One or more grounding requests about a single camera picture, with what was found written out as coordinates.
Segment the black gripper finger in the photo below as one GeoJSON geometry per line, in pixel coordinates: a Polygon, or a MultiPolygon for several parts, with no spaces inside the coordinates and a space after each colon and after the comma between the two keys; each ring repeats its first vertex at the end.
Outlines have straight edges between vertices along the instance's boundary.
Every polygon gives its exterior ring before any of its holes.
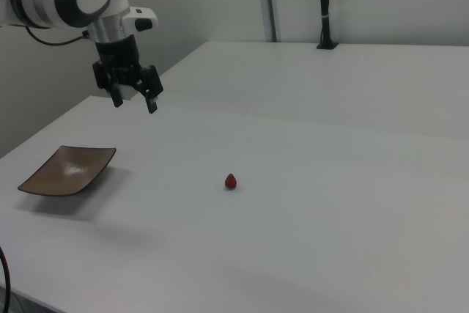
{"type": "Polygon", "coordinates": [[[113,104],[116,108],[123,104],[122,93],[115,77],[110,74],[101,61],[92,65],[97,87],[104,89],[110,94],[113,104]]]}
{"type": "Polygon", "coordinates": [[[148,112],[155,113],[158,109],[156,100],[163,92],[163,85],[154,65],[139,69],[135,89],[144,97],[148,112]]]}

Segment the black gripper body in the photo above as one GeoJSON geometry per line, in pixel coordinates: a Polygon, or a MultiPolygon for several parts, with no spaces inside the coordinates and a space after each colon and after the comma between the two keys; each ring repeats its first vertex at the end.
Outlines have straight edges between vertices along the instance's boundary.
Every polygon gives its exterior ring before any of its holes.
{"type": "Polygon", "coordinates": [[[100,59],[94,63],[97,86],[112,94],[120,85],[131,86],[137,92],[146,92],[144,68],[134,35],[113,43],[95,44],[100,59]]]}

